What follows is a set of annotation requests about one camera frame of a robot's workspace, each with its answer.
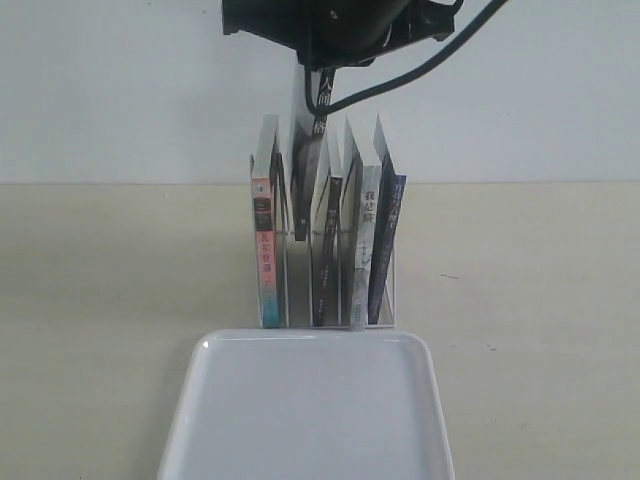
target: white wall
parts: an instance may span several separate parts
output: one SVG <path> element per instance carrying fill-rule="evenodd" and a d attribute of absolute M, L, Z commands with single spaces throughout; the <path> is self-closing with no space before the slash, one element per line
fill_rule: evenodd
<path fill-rule="evenodd" d="M 0 182 L 244 181 L 261 114 L 288 118 L 293 55 L 220 24 L 218 0 L 0 2 Z M 513 1 L 352 111 L 389 112 L 412 181 L 640 179 L 638 24 L 635 0 Z M 340 73 L 336 95 L 438 48 Z"/>

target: white tray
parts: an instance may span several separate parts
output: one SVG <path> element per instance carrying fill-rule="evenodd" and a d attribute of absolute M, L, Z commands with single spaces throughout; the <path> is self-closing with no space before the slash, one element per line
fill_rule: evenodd
<path fill-rule="evenodd" d="M 160 480 L 453 480 L 431 358 L 396 331 L 227 330 L 196 348 Z"/>

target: black cable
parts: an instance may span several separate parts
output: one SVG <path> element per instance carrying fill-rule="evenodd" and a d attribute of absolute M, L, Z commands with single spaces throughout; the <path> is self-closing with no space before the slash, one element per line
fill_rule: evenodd
<path fill-rule="evenodd" d="M 317 116 L 330 115 L 340 110 L 344 110 L 351 105 L 362 102 L 363 100 L 368 100 L 369 98 L 375 97 L 377 95 L 382 95 L 384 93 L 390 92 L 391 90 L 395 90 L 396 88 L 407 85 L 414 80 L 417 80 L 418 78 L 434 70 L 456 51 L 458 51 L 458 49 L 465 43 L 467 43 L 467 41 L 470 40 L 471 37 L 473 37 L 473 35 L 475 35 L 478 30 L 480 30 L 484 26 L 484 24 L 487 23 L 491 19 L 491 17 L 493 17 L 497 13 L 497 11 L 508 1 L 509 0 L 491 0 L 487 4 L 487 6 L 484 7 L 484 9 L 478 15 L 476 15 L 476 17 L 471 20 L 471 22 L 469 22 L 469 24 L 458 35 L 456 35 L 453 40 L 451 40 L 442 48 L 442 50 L 440 50 L 433 57 L 431 57 L 429 60 L 427 60 L 425 63 L 415 68 L 414 70 L 411 70 L 387 82 L 367 88 L 365 90 L 362 90 L 361 92 L 354 93 L 353 95 L 349 95 L 348 97 L 335 102 L 333 105 L 318 107 L 313 101 L 313 96 L 311 94 L 311 66 L 309 64 L 309 62 L 311 61 L 311 52 L 307 52 L 304 65 L 305 102 L 307 104 L 307 108 L 312 114 Z M 311 50 L 310 40 L 308 47 L 309 50 Z"/>

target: beige table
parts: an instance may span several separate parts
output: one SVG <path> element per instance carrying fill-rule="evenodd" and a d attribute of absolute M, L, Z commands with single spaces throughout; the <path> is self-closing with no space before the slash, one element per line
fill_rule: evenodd
<path fill-rule="evenodd" d="M 0 478 L 154 478 L 196 341 L 256 325 L 246 189 L 0 202 Z M 431 347 L 458 478 L 640 478 L 639 202 L 409 189 L 399 328 Z"/>

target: book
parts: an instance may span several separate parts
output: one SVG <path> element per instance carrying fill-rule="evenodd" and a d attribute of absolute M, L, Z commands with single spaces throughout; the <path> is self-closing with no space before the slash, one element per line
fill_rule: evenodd
<path fill-rule="evenodd" d="M 343 318 L 352 330 L 368 323 L 371 256 L 382 164 L 362 124 L 347 119 L 344 161 L 347 178 L 342 200 L 341 262 Z"/>
<path fill-rule="evenodd" d="M 373 143 L 382 162 L 382 176 L 369 280 L 369 323 L 372 325 L 376 325 L 380 317 L 400 207 L 407 182 L 406 174 L 398 174 L 395 170 L 389 130 L 388 118 L 378 116 Z"/>
<path fill-rule="evenodd" d="M 323 68 L 312 75 L 311 90 L 315 92 L 317 105 L 329 104 L 334 78 L 334 68 Z M 296 65 L 291 132 L 291 202 L 294 238 L 297 241 L 306 240 L 311 229 L 311 204 L 322 139 L 327 125 L 326 115 L 316 116 L 307 109 L 304 86 L 304 68 Z"/>
<path fill-rule="evenodd" d="M 325 317 L 338 318 L 334 252 L 340 221 L 343 166 L 335 131 L 327 129 L 318 163 L 318 188 L 312 205 L 313 326 L 325 326 Z"/>
<path fill-rule="evenodd" d="M 264 328 L 283 326 L 284 265 L 276 234 L 285 208 L 282 185 L 282 156 L 278 143 L 278 117 L 263 119 L 258 149 L 251 157 L 251 197 L 256 239 L 258 297 L 260 318 Z"/>

